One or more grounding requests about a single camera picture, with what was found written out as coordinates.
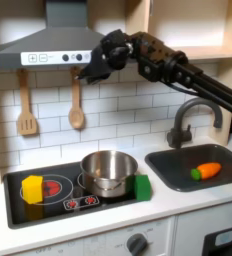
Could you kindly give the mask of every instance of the wooden spoon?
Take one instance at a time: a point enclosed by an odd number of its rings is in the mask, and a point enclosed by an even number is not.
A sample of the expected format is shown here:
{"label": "wooden spoon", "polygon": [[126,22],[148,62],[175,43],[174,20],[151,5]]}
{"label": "wooden spoon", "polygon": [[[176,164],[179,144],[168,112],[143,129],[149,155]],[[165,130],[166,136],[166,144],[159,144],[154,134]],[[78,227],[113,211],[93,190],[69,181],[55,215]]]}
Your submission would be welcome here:
{"label": "wooden spoon", "polygon": [[22,102],[22,113],[17,121],[18,132],[21,135],[35,134],[37,132],[37,122],[30,112],[29,93],[27,86],[28,72],[24,69],[17,71],[20,84],[20,96]]}
{"label": "wooden spoon", "polygon": [[84,113],[80,107],[80,81],[76,79],[80,69],[74,67],[71,69],[72,74],[72,108],[69,113],[69,121],[73,128],[80,129],[84,125]]}

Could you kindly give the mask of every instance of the sink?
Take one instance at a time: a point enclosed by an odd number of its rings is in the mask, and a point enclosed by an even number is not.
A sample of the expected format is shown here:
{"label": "sink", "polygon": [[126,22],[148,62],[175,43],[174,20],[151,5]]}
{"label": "sink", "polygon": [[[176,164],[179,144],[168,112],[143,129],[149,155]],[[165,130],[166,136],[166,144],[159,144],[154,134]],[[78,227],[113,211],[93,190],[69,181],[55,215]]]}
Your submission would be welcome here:
{"label": "sink", "polygon": [[[232,183],[232,152],[219,145],[155,152],[147,155],[145,161],[168,187],[177,191],[190,192]],[[208,162],[220,163],[221,172],[206,181],[193,180],[191,169]]]}

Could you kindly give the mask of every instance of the orange carrot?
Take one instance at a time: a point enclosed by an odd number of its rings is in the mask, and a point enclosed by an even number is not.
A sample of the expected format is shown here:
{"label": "orange carrot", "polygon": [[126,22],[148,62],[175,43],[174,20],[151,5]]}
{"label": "orange carrot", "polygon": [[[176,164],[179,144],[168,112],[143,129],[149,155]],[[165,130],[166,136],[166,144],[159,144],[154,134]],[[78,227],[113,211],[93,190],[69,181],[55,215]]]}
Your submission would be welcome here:
{"label": "orange carrot", "polygon": [[219,163],[206,163],[199,165],[191,170],[191,176],[194,180],[207,180],[217,175],[222,169]]}

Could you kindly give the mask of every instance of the black faucet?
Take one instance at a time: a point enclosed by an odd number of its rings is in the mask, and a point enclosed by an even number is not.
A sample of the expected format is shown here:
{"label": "black faucet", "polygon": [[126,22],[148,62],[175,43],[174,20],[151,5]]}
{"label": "black faucet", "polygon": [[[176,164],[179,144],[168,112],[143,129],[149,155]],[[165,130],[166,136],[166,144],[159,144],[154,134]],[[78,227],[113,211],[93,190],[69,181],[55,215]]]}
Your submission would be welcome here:
{"label": "black faucet", "polygon": [[223,124],[223,115],[220,107],[210,100],[195,98],[185,102],[177,111],[175,117],[174,128],[167,134],[168,145],[171,148],[181,148],[182,142],[192,140],[191,125],[188,125],[186,131],[182,130],[182,120],[186,111],[196,105],[207,105],[212,108],[215,113],[215,128],[221,128]]}

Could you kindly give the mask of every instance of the white countertop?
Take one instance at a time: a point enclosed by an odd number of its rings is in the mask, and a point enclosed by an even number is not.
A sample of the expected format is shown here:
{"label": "white countertop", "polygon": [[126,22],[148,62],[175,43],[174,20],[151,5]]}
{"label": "white countertop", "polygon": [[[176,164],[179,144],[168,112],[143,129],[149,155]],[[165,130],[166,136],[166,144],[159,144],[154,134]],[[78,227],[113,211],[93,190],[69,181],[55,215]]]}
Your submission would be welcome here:
{"label": "white countertop", "polygon": [[[207,143],[214,143],[214,141],[203,137],[195,140],[194,144]],[[0,185],[0,255],[16,253],[138,222],[163,218],[232,201],[232,184],[189,193],[177,192],[168,188],[144,161],[148,153],[167,149],[169,147],[164,144],[160,145],[160,147],[152,146],[122,150],[137,160],[140,173],[149,175],[153,189],[153,196],[149,202],[130,204],[60,221],[12,230],[8,228],[7,224],[4,186]]]}

